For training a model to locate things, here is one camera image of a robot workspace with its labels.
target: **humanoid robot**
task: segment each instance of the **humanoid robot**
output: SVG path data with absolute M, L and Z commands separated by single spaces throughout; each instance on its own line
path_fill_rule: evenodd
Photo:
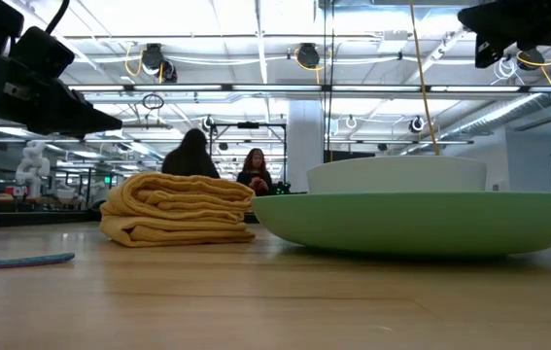
M 29 197 L 40 196 L 40 185 L 42 176 L 49 176 L 51 173 L 51 163 L 42 152 L 46 148 L 44 142 L 29 141 L 22 150 L 22 161 L 16 169 L 16 183 L 14 196 L 23 196 L 23 187 L 29 183 Z

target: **white bowl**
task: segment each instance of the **white bowl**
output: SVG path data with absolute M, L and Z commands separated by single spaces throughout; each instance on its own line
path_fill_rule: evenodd
M 307 172 L 310 193 L 485 191 L 487 165 L 461 157 L 368 157 Z

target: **dark-haired woman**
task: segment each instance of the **dark-haired woman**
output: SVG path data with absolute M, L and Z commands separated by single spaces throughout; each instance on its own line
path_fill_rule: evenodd
M 170 152 L 162 163 L 162 173 L 179 176 L 201 175 L 219 179 L 213 161 L 206 153 L 206 136 L 199 129 L 191 129 L 180 146 Z
M 273 189 L 271 174 L 266 170 L 264 153 L 260 149 L 252 149 L 245 158 L 243 171 L 238 174 L 237 182 L 248 186 L 256 195 L 267 195 Z

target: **folded towel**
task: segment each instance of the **folded towel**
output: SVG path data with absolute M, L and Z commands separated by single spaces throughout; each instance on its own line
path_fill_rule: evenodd
M 253 196 L 227 180 L 142 173 L 109 191 L 100 230 L 127 247 L 249 242 Z

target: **wooden table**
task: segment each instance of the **wooden table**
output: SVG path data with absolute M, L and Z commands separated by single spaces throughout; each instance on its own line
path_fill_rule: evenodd
M 96 223 L 0 228 L 0 349 L 551 349 L 551 250 L 496 262 L 253 244 L 129 249 Z

